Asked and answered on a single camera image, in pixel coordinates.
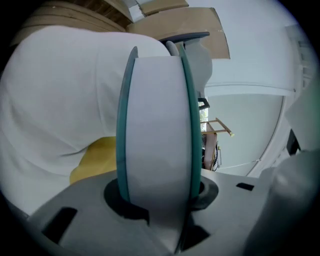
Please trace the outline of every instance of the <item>white wall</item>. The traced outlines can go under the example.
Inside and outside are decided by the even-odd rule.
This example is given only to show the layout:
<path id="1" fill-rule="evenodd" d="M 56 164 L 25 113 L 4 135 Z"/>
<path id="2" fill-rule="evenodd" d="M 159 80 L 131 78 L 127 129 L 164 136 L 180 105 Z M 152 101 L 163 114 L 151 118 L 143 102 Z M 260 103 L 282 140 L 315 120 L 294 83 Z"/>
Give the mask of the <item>white wall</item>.
<path id="1" fill-rule="evenodd" d="M 208 102 L 208 119 L 219 118 L 235 134 L 230 137 L 226 132 L 218 133 L 221 168 L 259 159 L 276 128 L 283 97 L 261 94 L 224 95 L 209 97 Z M 213 125 L 213 128 L 218 130 L 219 125 Z M 218 171 L 243 176 L 254 165 L 252 163 Z"/>
<path id="2" fill-rule="evenodd" d="M 214 59 L 207 86 L 237 83 L 283 89 L 294 86 L 293 53 L 285 26 L 296 21 L 272 0 L 187 0 L 190 7 L 214 7 L 230 59 Z"/>

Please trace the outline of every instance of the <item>yellow cloth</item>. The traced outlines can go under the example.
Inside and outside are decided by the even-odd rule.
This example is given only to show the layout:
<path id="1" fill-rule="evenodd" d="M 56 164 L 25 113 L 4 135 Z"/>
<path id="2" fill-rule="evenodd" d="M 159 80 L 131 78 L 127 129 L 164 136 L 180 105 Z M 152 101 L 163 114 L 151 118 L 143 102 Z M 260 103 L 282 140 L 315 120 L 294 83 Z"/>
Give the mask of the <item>yellow cloth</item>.
<path id="1" fill-rule="evenodd" d="M 116 169 L 116 137 L 103 137 L 88 147 L 79 166 L 70 174 L 70 184 Z"/>

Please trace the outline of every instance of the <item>cardboard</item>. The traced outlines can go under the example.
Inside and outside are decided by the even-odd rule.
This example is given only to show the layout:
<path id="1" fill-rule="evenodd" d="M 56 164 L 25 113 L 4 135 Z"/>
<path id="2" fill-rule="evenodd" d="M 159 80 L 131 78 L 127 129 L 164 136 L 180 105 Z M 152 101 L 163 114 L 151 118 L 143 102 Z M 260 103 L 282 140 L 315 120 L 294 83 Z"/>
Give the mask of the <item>cardboard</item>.
<path id="1" fill-rule="evenodd" d="M 230 59 L 227 39 L 214 8 L 189 7 L 162 11 L 130 24 L 126 31 L 157 40 L 194 32 L 210 32 L 201 43 L 212 59 Z"/>
<path id="2" fill-rule="evenodd" d="M 186 2 L 186 0 L 153 0 L 140 5 L 142 12 L 146 16 L 170 9 L 188 6 L 189 4 Z"/>

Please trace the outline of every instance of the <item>black slot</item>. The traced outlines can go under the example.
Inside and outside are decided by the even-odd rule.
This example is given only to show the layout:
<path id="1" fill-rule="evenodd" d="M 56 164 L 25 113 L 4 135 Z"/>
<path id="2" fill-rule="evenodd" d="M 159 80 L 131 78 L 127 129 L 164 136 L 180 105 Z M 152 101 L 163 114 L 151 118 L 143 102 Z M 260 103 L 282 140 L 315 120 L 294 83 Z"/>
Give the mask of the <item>black slot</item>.
<path id="1" fill-rule="evenodd" d="M 290 156 L 295 155 L 298 150 L 301 150 L 298 140 L 292 129 L 290 130 L 288 142 L 286 144 L 286 150 L 288 150 Z"/>
<path id="2" fill-rule="evenodd" d="M 188 220 L 185 224 L 184 230 L 182 231 L 181 240 L 179 243 L 178 251 L 185 251 L 203 240 L 207 239 L 210 234 L 205 231 L 201 226 L 195 225 L 193 218 L 191 216 L 188 217 Z"/>
<path id="3" fill-rule="evenodd" d="M 201 177 L 199 195 L 190 202 L 190 210 L 198 211 L 207 208 L 217 197 L 218 186 L 212 180 Z"/>
<path id="4" fill-rule="evenodd" d="M 236 185 L 236 187 L 244 190 L 252 191 L 254 189 L 254 185 L 246 184 L 246 183 L 239 183 Z"/>
<path id="5" fill-rule="evenodd" d="M 42 233 L 52 242 L 58 244 L 76 213 L 77 210 L 74 208 L 62 208 L 44 228 Z"/>
<path id="6" fill-rule="evenodd" d="M 104 199 L 119 216 L 130 220 L 146 220 L 149 224 L 148 210 L 125 201 L 120 195 L 117 179 L 112 180 L 105 187 Z"/>

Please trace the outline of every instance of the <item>white spool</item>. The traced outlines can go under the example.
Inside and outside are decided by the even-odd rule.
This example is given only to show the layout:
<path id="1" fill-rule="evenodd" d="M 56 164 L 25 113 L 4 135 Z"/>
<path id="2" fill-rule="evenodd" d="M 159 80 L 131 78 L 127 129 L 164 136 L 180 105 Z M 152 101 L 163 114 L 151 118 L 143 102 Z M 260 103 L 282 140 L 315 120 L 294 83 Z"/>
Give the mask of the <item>white spool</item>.
<path id="1" fill-rule="evenodd" d="M 181 58 L 137 58 L 126 118 L 130 202 L 149 211 L 150 228 L 174 251 L 190 195 L 191 120 Z"/>

